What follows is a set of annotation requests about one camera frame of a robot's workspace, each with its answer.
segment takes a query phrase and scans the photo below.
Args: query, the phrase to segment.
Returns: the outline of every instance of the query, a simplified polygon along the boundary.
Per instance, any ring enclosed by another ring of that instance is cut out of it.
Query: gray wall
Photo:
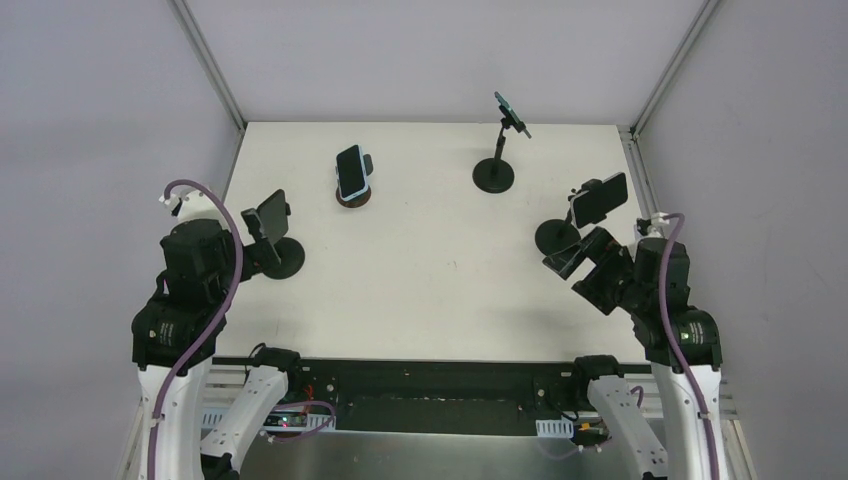
[[[636,120],[702,0],[191,0],[248,120]]]
[[[0,477],[114,475],[157,198],[220,192],[235,142],[164,0],[0,4]]]
[[[643,134],[760,478],[846,478],[848,2],[728,0]]]

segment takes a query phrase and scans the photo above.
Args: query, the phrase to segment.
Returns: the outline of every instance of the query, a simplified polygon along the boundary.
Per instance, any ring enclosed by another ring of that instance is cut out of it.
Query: white wall
[[[0,4],[0,477],[107,479],[139,389],[130,323],[189,176],[236,132],[167,3]]]
[[[848,2],[728,0],[643,134],[760,478],[848,476]]]
[[[703,0],[191,0],[248,120],[630,124]]]

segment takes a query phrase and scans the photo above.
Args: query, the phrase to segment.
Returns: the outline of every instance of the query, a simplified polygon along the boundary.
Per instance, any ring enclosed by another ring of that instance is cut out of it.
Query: round base
[[[368,185],[368,190],[366,190],[365,193],[349,202],[345,202],[344,200],[342,200],[342,194],[339,191],[338,187],[336,187],[336,201],[339,202],[339,205],[345,208],[359,208],[368,203],[368,200],[371,200],[371,185]]]
[[[580,232],[565,220],[548,220],[536,229],[536,248],[546,257],[580,241]]]
[[[496,161],[498,162],[498,170],[497,172],[493,172],[492,166],[494,166]],[[510,164],[503,160],[487,158],[481,160],[474,167],[472,178],[474,178],[474,185],[477,185],[477,188],[484,192],[503,193],[509,190],[509,187],[515,181],[515,172],[512,170]]]
[[[293,238],[283,237],[274,245],[274,249],[280,255],[282,264],[279,267],[269,268],[262,272],[266,277],[282,280],[300,271],[300,267],[306,260],[306,252],[300,242]]]

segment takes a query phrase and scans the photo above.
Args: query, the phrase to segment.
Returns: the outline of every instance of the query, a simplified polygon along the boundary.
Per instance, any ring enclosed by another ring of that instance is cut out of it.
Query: gray floor
[[[662,440],[661,424],[654,425]],[[242,467],[244,480],[583,480],[626,479],[612,442],[566,460],[566,440],[390,433],[329,433],[303,442],[270,445],[257,439]]]

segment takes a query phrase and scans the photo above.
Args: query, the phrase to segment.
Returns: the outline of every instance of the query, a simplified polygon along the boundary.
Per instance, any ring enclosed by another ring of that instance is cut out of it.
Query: white panel
[[[0,2],[0,477],[114,478],[177,176],[235,129],[168,5]]]
[[[724,2],[642,135],[765,479],[848,478],[846,25],[845,0]]]
[[[542,265],[536,227],[563,218],[567,195],[627,170],[613,126],[532,125],[511,134],[513,187],[483,193],[471,171],[492,154],[496,124],[251,123],[227,206],[255,207],[278,188],[291,204],[289,236],[306,263],[287,280],[239,287],[218,352],[259,342],[304,356],[412,360],[567,361],[611,353],[644,362],[633,324],[609,317]],[[373,156],[368,204],[335,199],[335,156],[359,143]],[[633,238],[628,203],[604,226]],[[239,218],[242,235],[246,228]]]
[[[192,0],[248,120],[630,124],[701,0]]]

